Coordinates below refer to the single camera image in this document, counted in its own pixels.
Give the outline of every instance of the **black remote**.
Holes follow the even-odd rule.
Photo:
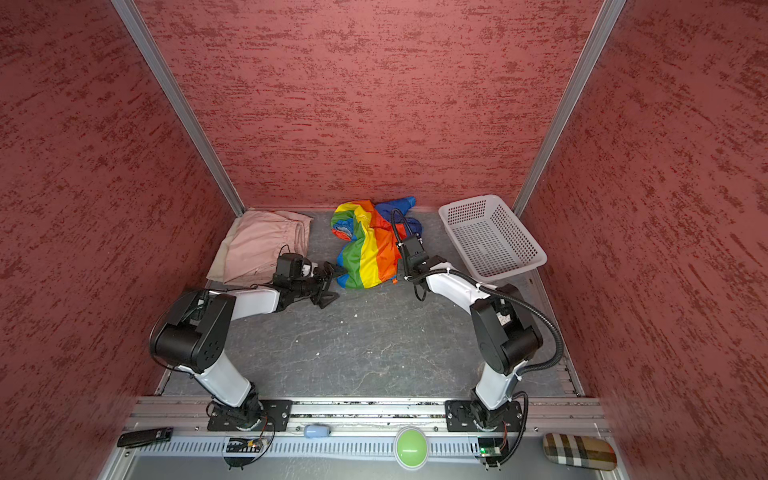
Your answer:
[[[132,449],[155,442],[169,442],[170,434],[174,432],[174,427],[165,427],[164,429],[140,430],[138,432],[129,432],[120,435],[118,447]]]

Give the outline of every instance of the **red textured wall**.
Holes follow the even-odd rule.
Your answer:
[[[524,215],[633,479],[768,472],[767,25],[630,0]]]
[[[601,0],[137,0],[247,206],[514,201]]]
[[[0,477],[93,478],[233,214],[108,0],[0,31]]]

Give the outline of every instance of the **black cable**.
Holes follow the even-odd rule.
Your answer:
[[[266,423],[267,423],[267,425],[269,424],[269,422],[270,422],[270,416],[267,415],[266,416]],[[273,419],[272,420],[272,438],[270,439],[270,442],[268,444],[266,444],[266,448],[264,449],[263,452],[261,452],[261,455],[259,455],[258,457],[256,457],[255,460],[253,460],[254,462],[256,460],[258,460],[259,458],[261,458],[261,457],[266,455],[267,450],[269,450],[270,447],[272,446],[272,444],[275,442],[275,434],[276,433],[277,433],[277,422],[275,422],[274,419]]]
[[[413,294],[416,295],[416,299],[419,302],[423,302],[424,299],[427,297],[427,289],[424,288],[424,287],[422,287],[422,288],[424,289],[424,295],[419,296],[419,291],[416,289],[416,284],[415,283],[413,284]]]
[[[518,432],[518,437],[515,439],[515,444],[512,445],[512,447],[509,449],[507,456],[498,462],[499,465],[504,465],[504,463],[515,454],[515,450],[518,449],[520,446],[520,441],[523,439],[525,423],[528,421],[528,394],[526,392],[517,392],[512,396],[512,400],[518,399],[520,397],[523,397],[523,416],[520,419],[520,431]]]
[[[408,219],[406,218],[405,214],[401,212],[397,208],[393,208],[392,212],[389,214],[389,222],[392,224],[392,229],[395,231],[395,238],[397,239],[397,243],[402,243],[402,239],[400,238],[400,232],[397,231],[397,220],[395,219],[395,214],[398,214],[400,218],[402,218],[402,227],[406,230],[406,237],[410,237],[413,235],[413,230],[411,230],[411,226],[408,225]]]
[[[439,270],[430,270],[427,273],[422,273],[421,275],[414,276],[410,279],[408,279],[410,282],[418,283],[421,280],[424,280],[426,277],[430,275],[438,275],[440,273],[449,273],[451,275],[456,275],[472,284],[475,284],[478,286],[481,292],[487,293],[488,295],[494,295],[499,298],[502,298],[504,300],[507,300],[508,302],[512,302],[515,305],[521,306],[528,310],[529,312],[533,313],[538,319],[549,329],[549,332],[552,334],[552,338],[554,338],[554,355],[547,360],[546,362],[541,363],[535,363],[533,365],[526,365],[522,366],[518,371],[516,372],[516,375],[522,376],[524,373],[527,372],[534,372],[536,370],[544,370],[551,368],[555,365],[557,365],[560,360],[563,358],[563,351],[564,351],[564,343],[563,343],[563,336],[560,334],[560,331],[558,328],[554,325],[554,323],[547,318],[545,314],[543,314],[538,308],[531,305],[528,302],[525,302],[524,300],[520,300],[519,298],[515,298],[512,295],[507,295],[506,293],[499,292],[497,290],[494,290],[492,288],[488,288],[485,285],[481,285],[480,282],[473,279],[471,276],[467,275],[466,273],[460,272],[458,270],[454,269],[439,269]]]
[[[402,218],[403,228],[405,229],[406,235],[408,237],[413,235],[413,230],[411,230],[411,226],[408,225],[408,219],[406,218],[406,216],[399,209],[393,208],[392,213],[389,215],[389,222],[392,224],[392,229],[395,231],[395,239],[397,240],[397,251],[400,252],[400,257],[402,258],[403,276],[408,277],[411,274],[411,270],[408,268],[408,261],[406,260],[406,254],[402,247],[402,239],[400,238],[400,232],[397,231],[397,219],[395,218],[395,215],[399,215],[400,218]],[[424,294],[419,296],[419,291],[416,289],[416,284],[415,283],[413,284],[413,294],[415,295],[416,299],[419,302],[423,302],[426,299],[427,291],[428,290],[424,288]]]

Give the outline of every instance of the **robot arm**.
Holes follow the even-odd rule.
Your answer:
[[[258,391],[224,352],[230,322],[260,313],[279,312],[309,299],[321,309],[338,298],[331,280],[346,271],[328,262],[311,263],[298,253],[277,259],[272,283],[257,289],[185,293],[169,309],[164,323],[150,335],[150,354],[173,369],[192,375],[214,398],[212,416],[227,418],[236,428],[259,425]]]

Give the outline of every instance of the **green round button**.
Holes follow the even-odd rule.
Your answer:
[[[403,429],[395,440],[395,453],[406,468],[418,468],[427,461],[427,438],[413,427]]]

